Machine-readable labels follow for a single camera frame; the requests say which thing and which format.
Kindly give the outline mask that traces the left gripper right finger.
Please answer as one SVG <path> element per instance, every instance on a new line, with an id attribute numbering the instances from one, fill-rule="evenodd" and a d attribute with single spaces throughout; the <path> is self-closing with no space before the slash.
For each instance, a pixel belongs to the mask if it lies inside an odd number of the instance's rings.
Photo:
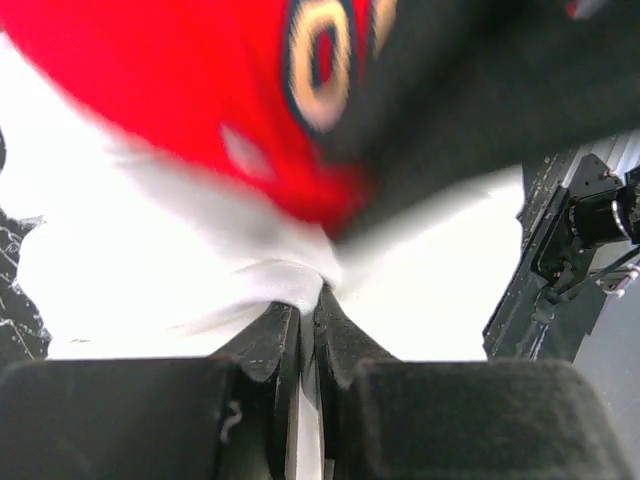
<path id="1" fill-rule="evenodd" d="M 313 314 L 327 479 L 629 479 L 594 389 L 564 362 L 407 362 L 329 289 Z"/>

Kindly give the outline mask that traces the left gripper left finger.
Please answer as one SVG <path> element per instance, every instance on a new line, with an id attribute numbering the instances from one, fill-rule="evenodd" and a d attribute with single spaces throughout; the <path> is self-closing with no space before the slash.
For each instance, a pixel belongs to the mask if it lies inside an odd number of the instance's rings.
<path id="1" fill-rule="evenodd" d="M 31 361 L 1 375 L 5 479 L 292 479 L 300 315 L 205 358 Z"/>

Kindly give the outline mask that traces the white pillow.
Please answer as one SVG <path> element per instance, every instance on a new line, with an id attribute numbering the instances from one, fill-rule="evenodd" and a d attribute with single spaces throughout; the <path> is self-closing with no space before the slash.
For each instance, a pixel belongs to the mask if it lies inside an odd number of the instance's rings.
<path id="1" fill-rule="evenodd" d="M 302 313 L 297 475 L 321 475 L 311 311 L 330 285 L 404 360 L 482 360 L 482 331 L 520 257 L 522 170 L 423 204 L 335 252 L 317 229 L 200 180 L 72 106 L 1 43 L 1 204 L 36 228 L 17 283 L 53 359 L 204 356 L 272 300 Z"/>

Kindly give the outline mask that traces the red patterned pillowcase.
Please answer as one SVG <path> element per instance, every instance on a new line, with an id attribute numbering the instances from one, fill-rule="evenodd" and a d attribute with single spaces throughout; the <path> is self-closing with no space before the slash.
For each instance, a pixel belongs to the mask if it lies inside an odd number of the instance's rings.
<path id="1" fill-rule="evenodd" d="M 328 230 L 364 205 L 319 138 L 394 23 L 392 1 L 5 1 L 1 24 L 60 88 L 185 163 Z"/>

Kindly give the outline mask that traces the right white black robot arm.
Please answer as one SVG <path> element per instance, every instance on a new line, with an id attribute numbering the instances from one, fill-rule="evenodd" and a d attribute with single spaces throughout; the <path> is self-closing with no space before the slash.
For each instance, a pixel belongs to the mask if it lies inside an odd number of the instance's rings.
<path id="1" fill-rule="evenodd" d="M 452 185 L 639 125 L 635 1 L 401 1 L 326 138 L 369 197 L 340 243 Z"/>

